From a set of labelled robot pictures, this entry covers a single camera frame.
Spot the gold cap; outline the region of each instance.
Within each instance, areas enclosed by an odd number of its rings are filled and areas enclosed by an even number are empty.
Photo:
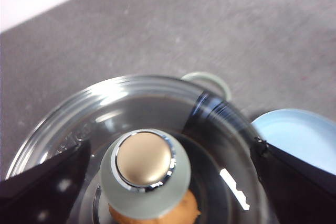
[[[130,183],[139,186],[154,184],[169,170],[172,154],[168,143],[159,135],[140,132],[120,145],[117,167]]]

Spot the gray carpet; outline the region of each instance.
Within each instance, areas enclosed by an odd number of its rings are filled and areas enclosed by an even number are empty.
[[[201,70],[254,117],[336,120],[336,0],[71,0],[1,36],[2,175],[54,106],[125,74]]]

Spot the black plastic piece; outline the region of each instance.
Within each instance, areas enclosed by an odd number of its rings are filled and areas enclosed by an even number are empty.
[[[259,181],[281,224],[335,222],[335,175],[259,138],[250,151]]]
[[[65,223],[84,182],[90,143],[0,182],[0,223]]]

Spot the light blue lid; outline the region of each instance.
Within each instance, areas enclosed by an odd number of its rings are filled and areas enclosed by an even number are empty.
[[[336,124],[305,110],[268,112],[253,121],[260,137],[275,147],[336,175]]]

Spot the glass lid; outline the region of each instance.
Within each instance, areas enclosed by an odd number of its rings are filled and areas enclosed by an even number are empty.
[[[115,224],[98,171],[111,144],[138,129],[166,132],[185,149],[200,212],[195,223],[275,223],[250,159],[257,137],[251,124],[220,96],[170,77],[118,77],[73,95],[34,129],[7,177],[89,142],[85,180],[67,223]]]

